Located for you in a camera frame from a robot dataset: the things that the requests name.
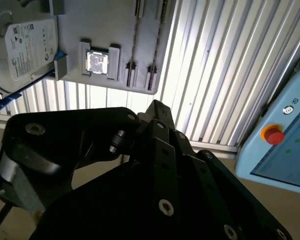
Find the red button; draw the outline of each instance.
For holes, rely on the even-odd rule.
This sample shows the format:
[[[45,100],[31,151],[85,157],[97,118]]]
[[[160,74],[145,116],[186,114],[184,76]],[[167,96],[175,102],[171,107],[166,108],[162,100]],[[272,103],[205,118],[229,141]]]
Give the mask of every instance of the red button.
[[[265,140],[271,145],[277,145],[285,139],[285,134],[276,127],[268,129],[264,133]]]

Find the screen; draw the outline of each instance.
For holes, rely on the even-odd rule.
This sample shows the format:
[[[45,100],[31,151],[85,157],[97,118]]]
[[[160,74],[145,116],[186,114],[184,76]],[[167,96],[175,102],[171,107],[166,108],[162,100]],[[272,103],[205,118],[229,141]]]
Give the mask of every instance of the screen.
[[[272,146],[251,174],[300,187],[300,113],[284,135],[284,141]]]

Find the hard drive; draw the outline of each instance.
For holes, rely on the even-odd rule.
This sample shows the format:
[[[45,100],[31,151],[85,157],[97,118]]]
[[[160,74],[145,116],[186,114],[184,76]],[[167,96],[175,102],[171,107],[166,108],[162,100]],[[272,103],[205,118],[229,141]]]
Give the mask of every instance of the hard drive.
[[[0,99],[54,68],[56,17],[41,1],[0,0]]]

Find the emergency stop button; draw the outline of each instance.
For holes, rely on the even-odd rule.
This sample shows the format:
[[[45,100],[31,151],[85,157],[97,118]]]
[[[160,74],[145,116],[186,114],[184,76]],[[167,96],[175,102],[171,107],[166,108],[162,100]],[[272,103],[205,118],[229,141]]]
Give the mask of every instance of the emergency stop button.
[[[282,127],[277,124],[269,124],[265,126],[261,133],[261,138],[271,145],[278,145],[285,139]]]
[[[272,127],[265,131],[265,140],[271,145],[277,145],[285,139],[285,134],[276,127]]]

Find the metal plate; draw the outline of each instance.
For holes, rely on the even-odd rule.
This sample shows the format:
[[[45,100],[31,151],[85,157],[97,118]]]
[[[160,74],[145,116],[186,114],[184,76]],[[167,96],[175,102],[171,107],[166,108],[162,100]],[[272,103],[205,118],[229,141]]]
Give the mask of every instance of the metal plate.
[[[128,85],[126,69],[132,55],[137,1],[64,0],[65,14],[58,17],[59,48],[69,55],[67,63],[69,73],[63,80],[155,94],[159,83],[158,81],[154,82],[152,88],[148,89],[147,73],[148,67],[152,65],[154,59],[163,2],[163,0],[140,0],[141,14],[134,55],[136,73],[134,80],[131,80],[132,83]],[[156,59],[157,79],[159,79],[163,66],[174,5],[175,0],[168,1]],[[77,52],[78,44],[82,39],[91,42],[91,49],[94,47],[108,50],[111,45],[118,46],[120,61],[119,66],[116,67],[117,77],[115,79],[108,78],[106,74],[82,75],[82,66],[79,65],[79,53]]]

